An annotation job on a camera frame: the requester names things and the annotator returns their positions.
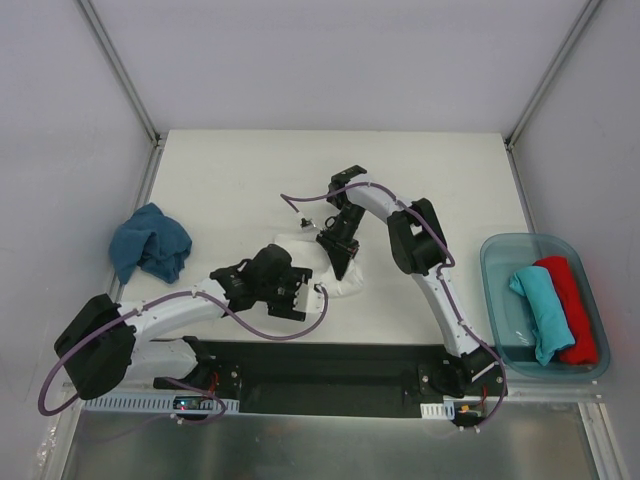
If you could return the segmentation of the white printed t shirt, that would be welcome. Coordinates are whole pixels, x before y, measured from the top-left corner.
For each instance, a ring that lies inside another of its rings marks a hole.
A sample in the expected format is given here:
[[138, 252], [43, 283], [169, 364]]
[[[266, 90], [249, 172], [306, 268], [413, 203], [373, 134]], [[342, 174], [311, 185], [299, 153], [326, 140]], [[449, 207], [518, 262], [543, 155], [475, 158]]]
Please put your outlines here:
[[318, 232], [282, 233], [274, 237], [274, 243], [292, 257], [294, 267], [312, 271], [312, 282], [322, 284], [330, 298], [356, 295], [364, 289], [364, 276], [358, 262], [351, 261], [342, 279], [335, 275], [328, 254], [316, 241]]

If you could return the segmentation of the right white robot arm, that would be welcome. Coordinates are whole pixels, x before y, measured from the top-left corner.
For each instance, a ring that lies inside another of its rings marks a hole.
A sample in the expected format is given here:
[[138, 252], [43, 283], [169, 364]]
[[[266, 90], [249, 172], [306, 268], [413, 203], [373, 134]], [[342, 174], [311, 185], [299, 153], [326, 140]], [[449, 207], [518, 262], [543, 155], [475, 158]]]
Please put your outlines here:
[[454, 397], [481, 388], [495, 359], [464, 319], [448, 270], [454, 261], [432, 203], [395, 195], [352, 166], [331, 177], [327, 201], [338, 209], [317, 235], [335, 277], [342, 279], [359, 251], [355, 233], [366, 213], [387, 228], [391, 254], [399, 270], [419, 286], [440, 326], [448, 357], [429, 375], [433, 389]]

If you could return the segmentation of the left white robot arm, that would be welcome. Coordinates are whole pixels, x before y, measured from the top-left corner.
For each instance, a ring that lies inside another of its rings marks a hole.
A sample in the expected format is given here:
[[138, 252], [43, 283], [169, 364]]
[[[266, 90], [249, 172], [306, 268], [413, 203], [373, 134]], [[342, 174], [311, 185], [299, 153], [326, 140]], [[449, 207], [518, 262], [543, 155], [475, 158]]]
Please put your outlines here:
[[56, 371], [64, 371], [77, 398], [93, 400], [125, 381], [171, 377], [188, 388], [204, 387], [211, 377], [209, 356], [195, 337], [167, 334], [205, 320], [229, 317], [262, 339], [240, 313], [262, 303], [271, 317], [303, 322], [326, 315], [326, 290], [312, 281], [309, 268], [296, 267], [276, 244], [253, 258], [219, 268], [188, 290], [129, 304], [108, 295], [92, 297], [54, 343]]

